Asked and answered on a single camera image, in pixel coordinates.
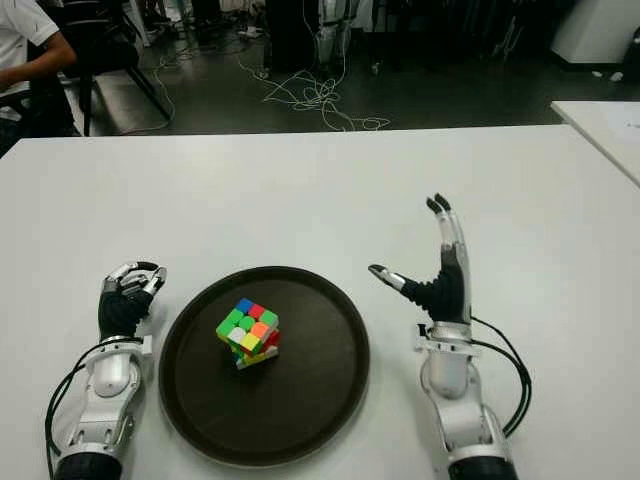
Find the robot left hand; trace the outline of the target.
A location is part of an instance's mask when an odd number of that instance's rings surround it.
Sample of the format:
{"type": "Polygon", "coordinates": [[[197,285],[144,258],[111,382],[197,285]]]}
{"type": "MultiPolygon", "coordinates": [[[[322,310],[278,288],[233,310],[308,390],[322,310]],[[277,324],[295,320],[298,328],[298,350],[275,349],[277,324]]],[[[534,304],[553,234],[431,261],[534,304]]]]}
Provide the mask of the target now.
{"type": "Polygon", "coordinates": [[[133,337],[166,280],[167,269],[149,261],[128,262],[108,274],[98,303],[100,340],[133,337]]]}

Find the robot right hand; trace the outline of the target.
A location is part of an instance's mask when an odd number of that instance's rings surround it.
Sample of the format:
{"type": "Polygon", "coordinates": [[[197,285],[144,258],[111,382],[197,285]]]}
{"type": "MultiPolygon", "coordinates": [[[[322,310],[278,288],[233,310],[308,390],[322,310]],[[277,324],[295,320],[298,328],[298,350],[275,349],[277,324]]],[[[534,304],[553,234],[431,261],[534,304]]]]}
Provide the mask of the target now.
{"type": "Polygon", "coordinates": [[[459,219],[451,204],[439,193],[426,199],[441,232],[440,270],[430,281],[418,282],[371,264],[368,271],[379,281],[426,311],[433,322],[471,322],[469,255],[459,219]]]}

